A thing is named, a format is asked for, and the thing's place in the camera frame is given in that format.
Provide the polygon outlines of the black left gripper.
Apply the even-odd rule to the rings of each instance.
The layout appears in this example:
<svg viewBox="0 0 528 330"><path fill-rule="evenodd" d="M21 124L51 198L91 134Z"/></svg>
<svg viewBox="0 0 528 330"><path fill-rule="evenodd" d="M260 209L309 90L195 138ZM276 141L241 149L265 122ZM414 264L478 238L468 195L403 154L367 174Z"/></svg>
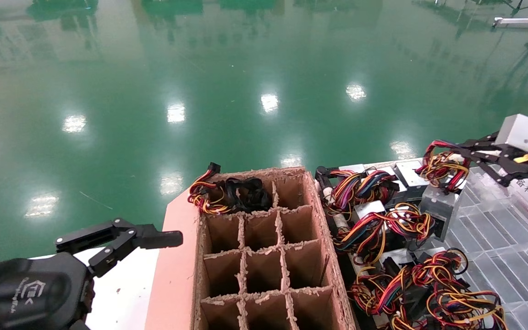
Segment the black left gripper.
<svg viewBox="0 0 528 330"><path fill-rule="evenodd" d="M0 262L0 330L90 330L94 276L69 253Z"/></svg>

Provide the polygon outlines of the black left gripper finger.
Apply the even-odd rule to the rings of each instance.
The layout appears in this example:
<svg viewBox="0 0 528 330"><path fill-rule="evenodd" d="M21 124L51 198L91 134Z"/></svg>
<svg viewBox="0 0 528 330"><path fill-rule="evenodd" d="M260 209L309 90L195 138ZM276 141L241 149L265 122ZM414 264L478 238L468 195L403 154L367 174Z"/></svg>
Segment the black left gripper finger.
<svg viewBox="0 0 528 330"><path fill-rule="evenodd" d="M56 252L75 254L105 244L88 261L90 272L100 278L135 249L174 248L183 242L181 231L158 231L153 224L136 225L114 219L57 238Z"/></svg>

